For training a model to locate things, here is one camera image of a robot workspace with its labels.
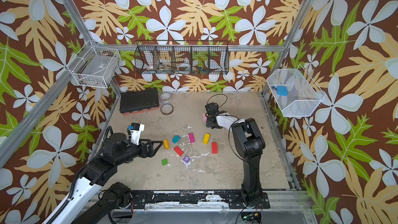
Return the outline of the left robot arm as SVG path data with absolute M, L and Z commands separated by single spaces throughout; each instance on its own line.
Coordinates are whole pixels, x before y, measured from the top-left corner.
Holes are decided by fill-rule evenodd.
M 46 224 L 96 224 L 111 211 L 131 204 L 131 190 L 116 182 L 104 191 L 88 210 L 83 208 L 113 177 L 118 166 L 135 158 L 151 158 L 162 141 L 139 140 L 135 145 L 123 133 L 113 133 L 103 141 L 102 150 L 75 175 L 67 196 L 44 220 Z

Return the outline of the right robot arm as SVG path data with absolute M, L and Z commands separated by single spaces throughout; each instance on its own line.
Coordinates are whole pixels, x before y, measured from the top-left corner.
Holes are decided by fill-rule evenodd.
M 241 119 L 228 113 L 218 116 L 206 114 L 206 126 L 212 129 L 228 129 L 233 136 L 235 154 L 243 161 L 243 203 L 247 207 L 262 203 L 264 194 L 260 182 L 260 160 L 266 145 L 256 121 L 253 118 Z

